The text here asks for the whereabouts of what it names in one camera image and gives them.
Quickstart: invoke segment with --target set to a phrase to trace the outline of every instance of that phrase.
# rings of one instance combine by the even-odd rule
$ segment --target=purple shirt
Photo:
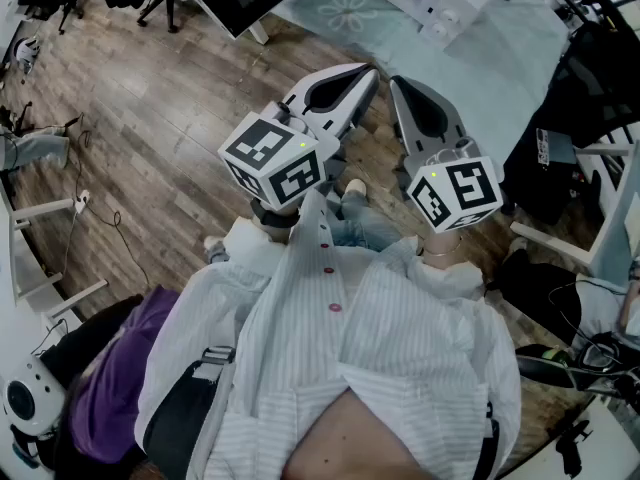
[[[75,447],[84,455],[114,464],[134,446],[147,358],[178,296],[161,286],[147,295],[76,396],[69,428]]]

